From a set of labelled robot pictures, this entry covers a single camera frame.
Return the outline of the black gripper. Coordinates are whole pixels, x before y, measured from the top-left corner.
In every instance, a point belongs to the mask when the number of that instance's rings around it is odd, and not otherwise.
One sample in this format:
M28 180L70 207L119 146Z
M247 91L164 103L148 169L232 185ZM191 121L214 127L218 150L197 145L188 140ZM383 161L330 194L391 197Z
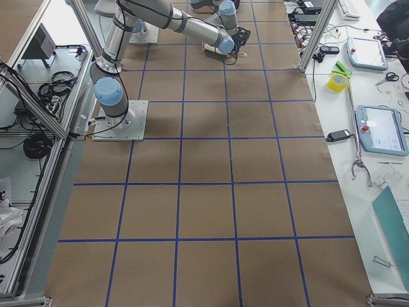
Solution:
M237 32L231 37L234 41L234 47L231 53L238 54L240 52L240 48L246 45L250 37L250 31L243 27L238 27Z

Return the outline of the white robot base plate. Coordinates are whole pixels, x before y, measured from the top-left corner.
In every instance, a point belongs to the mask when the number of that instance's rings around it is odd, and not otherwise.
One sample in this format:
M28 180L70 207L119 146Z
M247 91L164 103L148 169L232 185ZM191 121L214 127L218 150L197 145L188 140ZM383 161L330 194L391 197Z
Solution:
M91 137L94 141L142 141L147 113L147 100L130 100L128 112L124 119L122 116L118 118L106 116L100 107L98 116L104 117L104 119L96 121Z

